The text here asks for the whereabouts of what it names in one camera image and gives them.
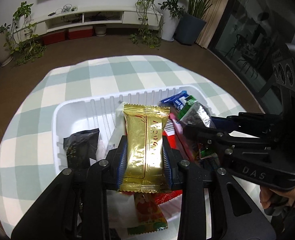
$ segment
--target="dark blue plant pot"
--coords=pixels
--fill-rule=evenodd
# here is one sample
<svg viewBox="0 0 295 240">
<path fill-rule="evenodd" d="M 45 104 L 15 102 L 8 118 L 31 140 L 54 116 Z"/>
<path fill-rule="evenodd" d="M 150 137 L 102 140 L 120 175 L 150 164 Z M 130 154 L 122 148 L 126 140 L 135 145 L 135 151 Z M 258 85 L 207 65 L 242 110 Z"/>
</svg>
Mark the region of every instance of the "dark blue plant pot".
<svg viewBox="0 0 295 240">
<path fill-rule="evenodd" d="M 206 22 L 185 13 L 176 29 L 175 39 L 184 45 L 192 45 L 196 42 Z"/>
</svg>

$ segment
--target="trailing vine plant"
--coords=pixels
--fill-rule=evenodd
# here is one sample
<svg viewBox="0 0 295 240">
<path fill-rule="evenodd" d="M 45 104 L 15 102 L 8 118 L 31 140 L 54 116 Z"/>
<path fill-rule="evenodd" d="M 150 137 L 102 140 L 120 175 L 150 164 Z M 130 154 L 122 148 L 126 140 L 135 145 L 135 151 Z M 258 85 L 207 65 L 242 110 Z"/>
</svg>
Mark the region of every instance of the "trailing vine plant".
<svg viewBox="0 0 295 240">
<path fill-rule="evenodd" d="M 36 26 L 36 23 L 29 23 L 26 25 L 26 20 L 29 20 L 29 22 L 31 20 L 32 6 L 33 4 L 27 4 L 26 1 L 21 3 L 21 6 L 17 8 L 17 11 L 13 14 L 11 30 L 7 34 L 9 36 L 8 44 L 11 49 L 11 54 L 14 52 L 17 52 L 18 54 L 16 65 L 25 64 L 29 60 L 34 62 L 36 58 L 42 57 L 46 50 L 46 46 L 35 40 L 38 37 L 37 34 L 33 34 L 33 28 Z M 29 35 L 28 39 L 23 41 L 21 38 L 21 32 L 17 27 L 17 23 L 21 17 L 24 17 L 24 23 L 21 28 L 26 29 L 27 35 Z"/>
<path fill-rule="evenodd" d="M 130 39 L 134 44 L 138 44 L 141 41 L 143 44 L 149 46 L 149 48 L 154 49 L 160 46 L 161 38 L 158 33 L 149 29 L 149 18 L 147 11 L 152 6 L 154 14 L 158 20 L 158 14 L 156 13 L 156 7 L 154 5 L 155 0 L 138 0 L 135 4 L 136 12 L 139 16 L 139 20 L 142 21 L 140 27 L 138 28 L 138 33 L 130 35 Z"/>
</svg>

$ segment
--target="black snack packet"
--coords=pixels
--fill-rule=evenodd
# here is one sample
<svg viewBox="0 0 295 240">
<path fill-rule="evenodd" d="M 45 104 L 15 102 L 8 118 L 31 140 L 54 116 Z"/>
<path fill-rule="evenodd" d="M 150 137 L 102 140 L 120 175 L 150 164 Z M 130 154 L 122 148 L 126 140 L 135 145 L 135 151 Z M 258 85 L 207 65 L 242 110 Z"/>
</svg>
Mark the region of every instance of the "black snack packet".
<svg viewBox="0 0 295 240">
<path fill-rule="evenodd" d="M 89 158 L 96 160 L 97 142 L 100 130 L 86 130 L 64 138 L 63 148 L 66 152 L 67 165 L 74 170 L 90 167 Z"/>
</svg>

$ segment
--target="plaid tablecloth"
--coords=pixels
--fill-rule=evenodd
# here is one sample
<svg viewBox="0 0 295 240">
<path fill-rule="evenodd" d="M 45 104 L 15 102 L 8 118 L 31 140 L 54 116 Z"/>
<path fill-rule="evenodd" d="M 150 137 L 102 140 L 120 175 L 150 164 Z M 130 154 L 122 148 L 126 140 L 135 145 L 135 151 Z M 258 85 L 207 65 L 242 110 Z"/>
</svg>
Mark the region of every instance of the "plaid tablecloth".
<svg viewBox="0 0 295 240">
<path fill-rule="evenodd" d="M 213 106 L 213 115 L 226 117 L 244 111 L 208 79 L 159 56 L 101 58 L 50 71 L 24 100 L 0 145 L 0 220 L 7 235 L 56 176 L 51 128 L 60 103 L 182 84 L 198 87 Z M 178 224 L 169 223 L 169 228 L 178 229 Z M 158 237 L 172 239 L 166 232 L 159 232 Z"/>
</svg>

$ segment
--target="tv stand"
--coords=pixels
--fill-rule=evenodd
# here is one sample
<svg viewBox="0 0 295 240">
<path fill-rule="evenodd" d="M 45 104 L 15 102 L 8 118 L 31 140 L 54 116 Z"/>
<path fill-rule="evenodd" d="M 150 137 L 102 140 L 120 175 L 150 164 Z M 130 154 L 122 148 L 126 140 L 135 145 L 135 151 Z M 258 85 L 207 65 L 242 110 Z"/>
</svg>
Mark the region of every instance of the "tv stand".
<svg viewBox="0 0 295 240">
<path fill-rule="evenodd" d="M 57 30 L 96 24 L 106 24 L 107 28 L 133 28 L 142 23 L 140 14 L 136 7 L 94 6 L 79 8 L 73 12 L 38 17 L 32 19 L 30 23 L 36 23 L 36 26 L 32 28 L 33 34 L 41 36 Z M 158 11 L 154 12 L 153 9 L 149 9 L 147 17 L 149 27 L 158 29 L 162 15 Z M 30 32 L 29 29 L 23 27 L 14 33 L 14 38 L 16 41 L 25 41 L 30 37 Z"/>
</svg>

